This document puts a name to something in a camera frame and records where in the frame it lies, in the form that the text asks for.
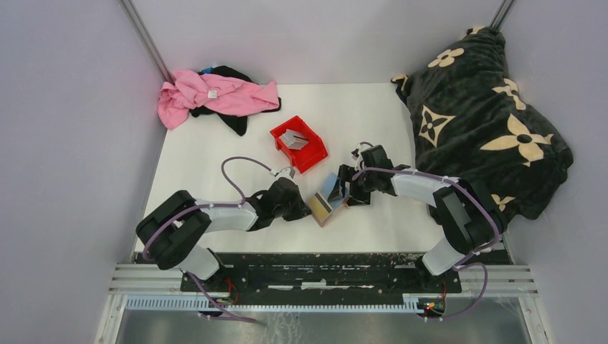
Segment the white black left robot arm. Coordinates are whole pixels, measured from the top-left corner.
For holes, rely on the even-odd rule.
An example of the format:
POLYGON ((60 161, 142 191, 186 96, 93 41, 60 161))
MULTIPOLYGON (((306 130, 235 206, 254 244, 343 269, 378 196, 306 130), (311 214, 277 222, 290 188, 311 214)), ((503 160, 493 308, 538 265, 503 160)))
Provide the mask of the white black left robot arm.
POLYGON ((218 231, 257 231, 281 218, 296 221, 310 216, 296 183, 277 177, 267 190, 240 202, 212 203, 180 190, 139 222, 136 235, 144 258, 159 269, 178 268, 193 274, 208 291, 224 286, 225 271, 210 248, 198 245, 204 234, 218 231))

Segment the red plastic bin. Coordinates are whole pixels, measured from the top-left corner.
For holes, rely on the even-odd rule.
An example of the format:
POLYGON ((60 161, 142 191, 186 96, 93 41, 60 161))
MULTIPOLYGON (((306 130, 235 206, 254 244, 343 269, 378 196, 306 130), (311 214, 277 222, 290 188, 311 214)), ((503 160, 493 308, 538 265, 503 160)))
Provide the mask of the red plastic bin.
POLYGON ((324 142, 299 116, 294 116, 270 131, 276 148, 290 165, 305 173, 328 157, 324 142))

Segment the tan leather card holder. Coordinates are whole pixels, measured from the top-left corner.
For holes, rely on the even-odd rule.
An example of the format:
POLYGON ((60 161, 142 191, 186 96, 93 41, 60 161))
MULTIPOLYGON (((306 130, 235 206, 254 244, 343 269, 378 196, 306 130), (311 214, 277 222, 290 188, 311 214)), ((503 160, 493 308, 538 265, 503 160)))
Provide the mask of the tan leather card holder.
POLYGON ((346 207, 350 198, 347 183, 335 173, 330 173, 318 190, 306 201, 311 216, 324 227, 338 210, 346 207))

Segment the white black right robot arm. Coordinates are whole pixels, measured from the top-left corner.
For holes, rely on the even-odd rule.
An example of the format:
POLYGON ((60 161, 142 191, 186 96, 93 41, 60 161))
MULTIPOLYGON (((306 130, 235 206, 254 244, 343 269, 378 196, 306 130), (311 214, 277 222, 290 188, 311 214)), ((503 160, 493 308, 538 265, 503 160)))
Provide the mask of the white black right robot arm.
POLYGON ((362 143, 351 154, 355 165, 338 168, 338 190, 349 206, 369 205, 373 192, 414 199, 426 204, 442 227, 443 237, 415 262, 414 283, 423 292, 435 291, 445 272, 491 248, 507 228, 504 215, 480 181, 394 165, 382 145, 362 143))

